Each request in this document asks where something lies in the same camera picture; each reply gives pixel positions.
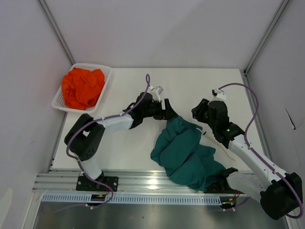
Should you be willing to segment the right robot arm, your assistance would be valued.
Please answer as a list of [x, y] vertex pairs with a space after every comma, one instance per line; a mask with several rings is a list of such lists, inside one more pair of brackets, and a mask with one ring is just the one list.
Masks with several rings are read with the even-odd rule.
[[222, 192], [231, 189], [242, 191], [258, 201], [265, 213], [274, 220], [283, 216], [299, 219], [304, 215], [301, 177], [295, 172], [287, 173], [251, 147], [245, 131], [229, 120], [225, 102], [202, 99], [192, 109], [192, 115], [198, 122], [207, 124], [216, 141], [236, 154], [258, 178], [245, 178], [235, 171], [218, 179], [217, 185]]

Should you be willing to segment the right aluminium frame post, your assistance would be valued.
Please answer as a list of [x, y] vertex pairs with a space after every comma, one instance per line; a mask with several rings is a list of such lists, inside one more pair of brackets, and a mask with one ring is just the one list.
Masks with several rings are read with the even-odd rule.
[[258, 58], [262, 54], [265, 46], [268, 44], [269, 40], [271, 39], [274, 31], [276, 30], [277, 26], [279, 25], [282, 17], [284, 16], [285, 12], [289, 8], [292, 0], [282, 0], [280, 2], [279, 7], [277, 8], [274, 16], [272, 17], [270, 23], [268, 24], [263, 36], [261, 37], [257, 47], [254, 50], [254, 53], [251, 55], [245, 69], [244, 74], [248, 75], [254, 64], [257, 62]]

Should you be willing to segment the white plastic basket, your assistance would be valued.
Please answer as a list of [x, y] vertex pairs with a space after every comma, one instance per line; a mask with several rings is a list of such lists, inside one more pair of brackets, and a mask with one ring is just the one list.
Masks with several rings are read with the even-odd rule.
[[109, 66], [104, 66], [104, 65], [100, 65], [100, 64], [91, 64], [91, 63], [75, 63], [74, 65], [72, 65], [72, 67], [70, 68], [70, 70], [72, 70], [74, 67], [77, 68], [82, 68], [82, 69], [86, 69], [86, 70], [96, 70], [96, 69], [100, 69], [105, 76], [105, 85], [101, 91], [101, 94], [97, 100], [97, 103], [95, 106], [93, 107], [89, 107], [86, 110], [79, 110], [79, 109], [71, 109], [68, 108], [65, 103], [64, 103], [64, 99], [63, 99], [63, 94], [62, 94], [62, 89], [61, 86], [59, 87], [59, 89], [57, 90], [51, 105], [54, 109], [58, 109], [61, 111], [65, 111], [65, 112], [72, 112], [72, 113], [77, 113], [77, 114], [92, 114], [94, 112], [96, 112], [100, 106], [101, 100], [103, 98], [104, 93], [107, 91], [108, 85], [110, 80], [112, 79], [112, 68]]

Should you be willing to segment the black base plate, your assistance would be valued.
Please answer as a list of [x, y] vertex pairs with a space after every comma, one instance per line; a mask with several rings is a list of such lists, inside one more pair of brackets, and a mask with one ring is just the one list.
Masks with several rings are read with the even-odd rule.
[[[117, 192], [119, 178], [118, 177], [110, 177], [105, 176], [100, 183], [104, 183], [109, 186], [113, 192]], [[108, 187], [97, 184], [96, 182], [90, 181], [86, 176], [79, 176], [76, 183], [77, 191], [99, 191], [99, 192], [107, 192], [110, 191]]]
[[238, 172], [236, 168], [228, 168], [220, 172], [220, 174], [216, 175], [216, 181], [213, 181], [210, 185], [208, 185], [204, 191], [207, 194], [234, 194], [236, 193], [235, 189], [232, 189], [228, 182], [227, 178], [233, 172]]

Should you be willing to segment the orange shorts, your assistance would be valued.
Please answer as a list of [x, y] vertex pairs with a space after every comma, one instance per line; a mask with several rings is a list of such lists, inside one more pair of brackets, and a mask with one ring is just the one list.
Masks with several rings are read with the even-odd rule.
[[64, 103], [68, 108], [86, 110], [94, 107], [105, 86], [105, 75], [100, 69], [74, 67], [61, 83]]

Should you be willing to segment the aluminium frame post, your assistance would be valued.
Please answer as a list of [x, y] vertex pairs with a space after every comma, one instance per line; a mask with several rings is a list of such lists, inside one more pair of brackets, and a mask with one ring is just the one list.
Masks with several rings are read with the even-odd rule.
[[279, 7], [277, 8], [274, 16], [272, 17], [270, 23], [268, 24], [263, 36], [261, 37], [257, 47], [254, 50], [254, 53], [251, 55], [245, 69], [244, 74], [248, 75], [254, 64], [257, 62], [258, 58], [262, 54], [265, 46], [268, 44], [269, 40], [271, 39], [274, 31], [276, 30], [277, 26], [279, 25], [282, 17], [284, 16], [285, 12], [289, 8], [292, 0], [282, 0], [280, 2]]
[[55, 20], [55, 17], [53, 16], [52, 11], [50, 10], [47, 1], [46, 0], [37, 0], [37, 4], [39, 5], [43, 15], [45, 16], [54, 36], [56, 37], [59, 45], [62, 48], [63, 53], [65, 54], [65, 56], [67, 57], [69, 63], [71, 65], [74, 65], [76, 63], [70, 49], [69, 46]]

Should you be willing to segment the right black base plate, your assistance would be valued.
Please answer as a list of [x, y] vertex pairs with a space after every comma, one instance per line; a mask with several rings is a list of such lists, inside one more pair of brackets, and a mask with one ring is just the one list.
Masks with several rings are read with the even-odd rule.
[[210, 185], [208, 185], [204, 191], [207, 194], [234, 194], [236, 193], [235, 189], [232, 189], [228, 182], [227, 178], [233, 172], [238, 172], [236, 168], [228, 168], [220, 172], [220, 174], [216, 175], [216, 181], [213, 181]]

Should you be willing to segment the aluminium mounting rail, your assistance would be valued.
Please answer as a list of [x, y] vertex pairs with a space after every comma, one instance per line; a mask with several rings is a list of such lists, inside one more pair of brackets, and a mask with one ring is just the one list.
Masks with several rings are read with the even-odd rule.
[[[117, 194], [196, 195], [199, 191], [173, 183], [164, 171], [105, 170], [104, 174], [118, 177]], [[36, 176], [33, 192], [74, 192], [80, 171], [52, 170]]]

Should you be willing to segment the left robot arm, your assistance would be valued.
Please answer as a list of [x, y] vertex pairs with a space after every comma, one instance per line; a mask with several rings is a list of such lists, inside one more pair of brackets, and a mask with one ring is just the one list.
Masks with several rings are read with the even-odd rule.
[[122, 114], [94, 119], [83, 114], [71, 128], [64, 139], [69, 154], [77, 160], [82, 172], [87, 177], [87, 186], [91, 190], [100, 190], [103, 186], [103, 171], [100, 168], [96, 153], [104, 134], [121, 130], [134, 129], [145, 118], [171, 120], [178, 114], [172, 109], [168, 99], [155, 100], [150, 93], [142, 92], [136, 101], [131, 103]]

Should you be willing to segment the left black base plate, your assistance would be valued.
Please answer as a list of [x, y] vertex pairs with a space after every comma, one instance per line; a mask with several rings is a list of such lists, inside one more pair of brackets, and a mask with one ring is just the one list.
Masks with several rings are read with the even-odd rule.
[[[113, 192], [117, 192], [119, 178], [118, 177], [110, 177], [105, 176], [100, 183], [104, 183], [109, 186]], [[77, 191], [99, 191], [99, 192], [107, 192], [110, 191], [108, 187], [97, 184], [96, 182], [90, 181], [86, 176], [79, 176], [76, 183]]]

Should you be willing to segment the green shorts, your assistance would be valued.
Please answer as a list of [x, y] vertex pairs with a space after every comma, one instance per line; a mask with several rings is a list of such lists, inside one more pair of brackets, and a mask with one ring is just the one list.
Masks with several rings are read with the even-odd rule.
[[172, 182], [206, 191], [226, 168], [214, 159], [215, 148], [200, 144], [202, 130], [180, 116], [168, 120], [150, 158], [165, 169]]

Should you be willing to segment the left aluminium frame post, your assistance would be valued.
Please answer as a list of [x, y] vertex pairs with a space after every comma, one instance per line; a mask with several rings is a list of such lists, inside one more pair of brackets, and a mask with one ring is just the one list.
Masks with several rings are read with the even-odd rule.
[[69, 46], [55, 20], [55, 17], [53, 16], [52, 11], [50, 10], [47, 1], [46, 0], [37, 0], [37, 4], [39, 5], [43, 15], [45, 16], [54, 36], [56, 37], [59, 45], [62, 48], [63, 53], [65, 54], [65, 56], [67, 57], [69, 63], [71, 65], [74, 65], [76, 63], [70, 49]]

